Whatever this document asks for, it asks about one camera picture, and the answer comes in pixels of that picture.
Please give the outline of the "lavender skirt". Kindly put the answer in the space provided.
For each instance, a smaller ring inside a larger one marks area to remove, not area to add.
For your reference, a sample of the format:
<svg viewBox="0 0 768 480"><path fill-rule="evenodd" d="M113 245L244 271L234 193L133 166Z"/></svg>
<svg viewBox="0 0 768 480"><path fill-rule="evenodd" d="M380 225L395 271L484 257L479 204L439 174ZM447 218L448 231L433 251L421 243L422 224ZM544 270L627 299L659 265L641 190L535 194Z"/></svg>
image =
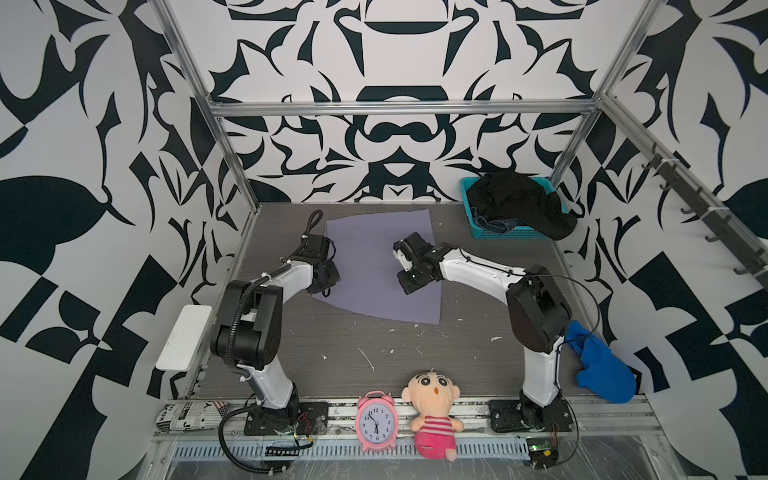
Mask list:
<svg viewBox="0 0 768 480"><path fill-rule="evenodd" d="M325 297L315 299L353 313L379 319L437 325L442 288L431 283L405 294L397 273L401 264L393 244L412 233L434 243L428 210L395 211L348 216L326 223L326 236L336 247L334 264L340 281Z"/></svg>

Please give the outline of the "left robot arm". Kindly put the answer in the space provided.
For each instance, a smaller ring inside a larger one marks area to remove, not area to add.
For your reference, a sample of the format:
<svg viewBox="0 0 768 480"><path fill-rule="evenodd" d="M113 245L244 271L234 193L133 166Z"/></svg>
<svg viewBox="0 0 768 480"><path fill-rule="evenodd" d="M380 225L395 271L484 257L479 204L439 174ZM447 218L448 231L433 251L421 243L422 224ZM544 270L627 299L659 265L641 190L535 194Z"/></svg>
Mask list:
<svg viewBox="0 0 768 480"><path fill-rule="evenodd" d="M255 280L230 282L210 336L211 354L220 358L261 402L265 414L295 420L299 400L278 359L283 306L294 295L328 294L340 281L336 248L322 235L305 234L298 251Z"/></svg>

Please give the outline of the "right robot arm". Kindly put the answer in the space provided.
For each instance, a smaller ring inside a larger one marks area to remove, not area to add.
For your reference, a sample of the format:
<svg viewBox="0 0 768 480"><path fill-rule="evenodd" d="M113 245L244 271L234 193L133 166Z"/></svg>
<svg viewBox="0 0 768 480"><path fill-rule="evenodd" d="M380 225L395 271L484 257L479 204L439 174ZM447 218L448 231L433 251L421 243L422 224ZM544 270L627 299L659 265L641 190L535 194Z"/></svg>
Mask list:
<svg viewBox="0 0 768 480"><path fill-rule="evenodd" d="M431 282L469 286L502 302L512 332L524 348L524 381L515 431L541 431L564 405L559 385L560 353L572 310L550 272L529 270L471 256L458 246L434 246L413 233L393 244L403 269L397 278L409 295Z"/></svg>

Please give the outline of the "denim garment in basket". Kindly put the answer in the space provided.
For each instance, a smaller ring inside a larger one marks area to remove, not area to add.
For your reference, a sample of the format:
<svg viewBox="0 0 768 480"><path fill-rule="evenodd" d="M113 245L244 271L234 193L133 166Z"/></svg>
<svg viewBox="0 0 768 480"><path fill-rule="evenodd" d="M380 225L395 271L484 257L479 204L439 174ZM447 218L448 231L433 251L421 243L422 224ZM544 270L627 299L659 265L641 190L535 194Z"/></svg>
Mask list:
<svg viewBox="0 0 768 480"><path fill-rule="evenodd" d="M505 218L505 219L495 219L495 220L488 219L482 216L479 210L475 207L470 208L470 213L472 214L473 222L477 227L479 227L483 231L497 234L497 235L504 235L511 232L517 227L524 226L524 223L522 221L515 218Z"/></svg>

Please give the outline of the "black garment in basket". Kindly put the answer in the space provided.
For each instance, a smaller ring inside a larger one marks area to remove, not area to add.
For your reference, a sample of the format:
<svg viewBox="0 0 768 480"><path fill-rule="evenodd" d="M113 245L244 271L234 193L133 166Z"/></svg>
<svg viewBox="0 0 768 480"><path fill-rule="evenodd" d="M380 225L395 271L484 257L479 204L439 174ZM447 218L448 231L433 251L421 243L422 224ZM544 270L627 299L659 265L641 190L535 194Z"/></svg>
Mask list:
<svg viewBox="0 0 768 480"><path fill-rule="evenodd" d="M512 170L488 173L471 186L467 196L488 219L519 219L552 240L562 240L575 229L577 217L568 212L551 182Z"/></svg>

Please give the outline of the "plush doll pink shirt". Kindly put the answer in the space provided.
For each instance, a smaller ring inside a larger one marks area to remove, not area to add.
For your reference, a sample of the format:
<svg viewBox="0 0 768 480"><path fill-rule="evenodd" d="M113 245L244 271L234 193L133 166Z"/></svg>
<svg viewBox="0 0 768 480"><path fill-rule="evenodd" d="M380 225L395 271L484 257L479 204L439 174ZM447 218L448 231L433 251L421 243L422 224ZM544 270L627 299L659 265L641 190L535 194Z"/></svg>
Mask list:
<svg viewBox="0 0 768 480"><path fill-rule="evenodd" d="M425 459L457 459L456 434L464 431L464 424L451 417L450 412L460 394L460 388L450 378L434 371L415 375L402 390L403 401L417 412L409 428L417 452Z"/></svg>

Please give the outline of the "pink alarm clock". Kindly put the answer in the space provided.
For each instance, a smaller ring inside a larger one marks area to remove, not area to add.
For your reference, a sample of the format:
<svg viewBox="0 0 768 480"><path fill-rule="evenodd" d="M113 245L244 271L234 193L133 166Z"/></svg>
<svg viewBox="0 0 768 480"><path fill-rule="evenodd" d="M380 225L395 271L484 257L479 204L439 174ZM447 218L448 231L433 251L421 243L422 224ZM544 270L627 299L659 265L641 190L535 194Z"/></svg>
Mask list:
<svg viewBox="0 0 768 480"><path fill-rule="evenodd" d="M391 394L371 391L358 399L355 432L364 453L394 449L399 426Z"/></svg>

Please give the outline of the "white rectangular panel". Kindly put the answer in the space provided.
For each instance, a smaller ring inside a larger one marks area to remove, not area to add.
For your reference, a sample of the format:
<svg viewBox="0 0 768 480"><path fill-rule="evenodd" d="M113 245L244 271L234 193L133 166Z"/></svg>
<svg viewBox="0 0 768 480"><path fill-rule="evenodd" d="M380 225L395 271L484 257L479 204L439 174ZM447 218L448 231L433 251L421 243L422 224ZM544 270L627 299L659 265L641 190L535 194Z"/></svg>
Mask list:
<svg viewBox="0 0 768 480"><path fill-rule="evenodd" d="M155 363L160 371L187 372L196 358L213 308L208 305L185 305Z"/></svg>

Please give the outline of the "folded newspaper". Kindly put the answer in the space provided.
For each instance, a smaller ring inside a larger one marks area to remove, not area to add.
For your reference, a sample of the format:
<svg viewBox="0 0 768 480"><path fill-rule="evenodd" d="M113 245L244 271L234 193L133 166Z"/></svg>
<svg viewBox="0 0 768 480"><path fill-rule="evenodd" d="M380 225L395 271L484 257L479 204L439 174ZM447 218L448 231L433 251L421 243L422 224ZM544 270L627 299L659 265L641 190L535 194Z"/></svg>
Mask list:
<svg viewBox="0 0 768 480"><path fill-rule="evenodd" d="M157 415L155 425L163 433L216 430L231 407L224 401L167 404Z"/></svg>

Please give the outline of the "blue cloth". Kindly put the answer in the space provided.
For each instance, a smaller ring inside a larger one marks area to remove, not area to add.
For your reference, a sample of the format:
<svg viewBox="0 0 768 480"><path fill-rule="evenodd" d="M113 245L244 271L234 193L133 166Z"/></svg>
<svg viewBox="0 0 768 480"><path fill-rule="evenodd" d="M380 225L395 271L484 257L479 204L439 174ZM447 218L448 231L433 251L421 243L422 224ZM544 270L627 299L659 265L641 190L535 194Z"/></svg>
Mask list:
<svg viewBox="0 0 768 480"><path fill-rule="evenodd" d="M637 385L633 372L599 337L572 320L565 341L583 366L577 374L579 387L611 403L628 403L634 397Z"/></svg>

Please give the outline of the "small circuit board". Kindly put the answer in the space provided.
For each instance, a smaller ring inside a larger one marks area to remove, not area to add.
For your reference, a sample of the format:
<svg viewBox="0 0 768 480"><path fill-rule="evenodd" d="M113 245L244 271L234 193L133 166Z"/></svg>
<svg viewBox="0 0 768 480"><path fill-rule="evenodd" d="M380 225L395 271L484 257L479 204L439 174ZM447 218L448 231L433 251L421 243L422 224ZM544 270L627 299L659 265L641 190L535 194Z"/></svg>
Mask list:
<svg viewBox="0 0 768 480"><path fill-rule="evenodd" d="M559 460L559 450L550 440L544 438L527 438L529 459L526 465L535 470L552 469Z"/></svg>

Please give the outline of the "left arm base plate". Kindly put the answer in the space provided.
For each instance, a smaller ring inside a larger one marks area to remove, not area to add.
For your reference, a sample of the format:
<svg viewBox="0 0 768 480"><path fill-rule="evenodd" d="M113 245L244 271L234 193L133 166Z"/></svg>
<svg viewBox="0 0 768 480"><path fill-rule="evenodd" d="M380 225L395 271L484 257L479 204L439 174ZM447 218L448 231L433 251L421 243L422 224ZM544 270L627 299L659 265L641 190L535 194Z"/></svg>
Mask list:
<svg viewBox="0 0 768 480"><path fill-rule="evenodd" d="M284 409L258 406L247 414L246 436L287 435L310 436L325 429L329 416L327 402L304 402L288 405Z"/></svg>

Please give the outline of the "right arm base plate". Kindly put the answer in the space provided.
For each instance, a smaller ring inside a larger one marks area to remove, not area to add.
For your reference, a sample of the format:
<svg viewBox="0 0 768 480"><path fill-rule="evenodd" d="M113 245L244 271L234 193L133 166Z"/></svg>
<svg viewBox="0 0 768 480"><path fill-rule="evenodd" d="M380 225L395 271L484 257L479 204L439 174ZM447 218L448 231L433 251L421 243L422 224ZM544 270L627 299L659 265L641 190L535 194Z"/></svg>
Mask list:
<svg viewBox="0 0 768 480"><path fill-rule="evenodd" d="M496 433L571 432L573 415L562 397L541 407L532 400L490 400L490 428Z"/></svg>

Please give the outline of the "grey wall hook rail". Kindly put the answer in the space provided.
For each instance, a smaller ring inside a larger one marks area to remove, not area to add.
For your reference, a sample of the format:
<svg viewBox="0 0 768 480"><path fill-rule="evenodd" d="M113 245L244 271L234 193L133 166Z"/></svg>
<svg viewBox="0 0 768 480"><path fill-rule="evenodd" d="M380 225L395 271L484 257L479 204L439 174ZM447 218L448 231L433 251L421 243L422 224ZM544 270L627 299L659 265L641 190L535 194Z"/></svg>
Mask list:
<svg viewBox="0 0 768 480"><path fill-rule="evenodd" d="M710 234L709 243L722 244L740 263L733 272L749 275L767 289L767 245L674 155L658 143L651 147L652 157L643 167L662 179L661 190L674 192L685 204L683 215L703 222Z"/></svg>

